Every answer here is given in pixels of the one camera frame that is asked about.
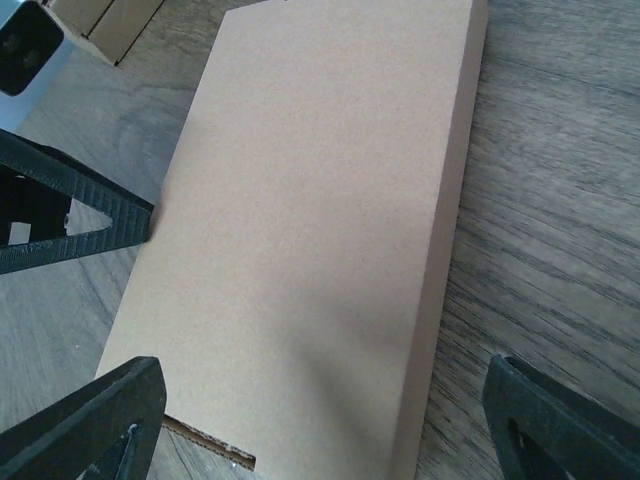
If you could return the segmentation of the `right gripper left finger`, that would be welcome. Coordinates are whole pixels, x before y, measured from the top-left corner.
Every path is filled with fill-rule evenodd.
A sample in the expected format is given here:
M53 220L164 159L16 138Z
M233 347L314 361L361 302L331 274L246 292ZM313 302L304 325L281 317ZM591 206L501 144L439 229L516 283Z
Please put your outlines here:
M167 400L156 357L135 357L1 434L3 479L145 479Z

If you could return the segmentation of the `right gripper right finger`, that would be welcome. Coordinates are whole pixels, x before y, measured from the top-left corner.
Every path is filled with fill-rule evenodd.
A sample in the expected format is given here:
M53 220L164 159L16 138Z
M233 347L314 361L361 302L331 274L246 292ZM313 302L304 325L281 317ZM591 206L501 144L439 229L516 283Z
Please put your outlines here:
M491 358L482 403L506 479L639 477L639 427L521 359Z

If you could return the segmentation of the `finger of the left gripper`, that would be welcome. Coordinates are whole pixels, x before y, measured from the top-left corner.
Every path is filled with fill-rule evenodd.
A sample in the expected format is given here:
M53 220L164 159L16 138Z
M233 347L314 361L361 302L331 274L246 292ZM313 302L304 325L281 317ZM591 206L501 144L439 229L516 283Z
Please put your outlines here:
M110 224L70 234L65 218L77 201ZM31 226L31 243L139 245L149 238L154 206L54 147L1 132L1 243L10 226Z
M9 274L67 260L136 246L145 242L145 227L115 227L64 238L1 247L1 273Z

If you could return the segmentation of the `brown cardboard box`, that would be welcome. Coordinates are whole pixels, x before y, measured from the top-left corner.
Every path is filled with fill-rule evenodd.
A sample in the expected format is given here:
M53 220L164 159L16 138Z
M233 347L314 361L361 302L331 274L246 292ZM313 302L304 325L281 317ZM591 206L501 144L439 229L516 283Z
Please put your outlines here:
M269 479L416 473L484 1L226 12L98 367Z

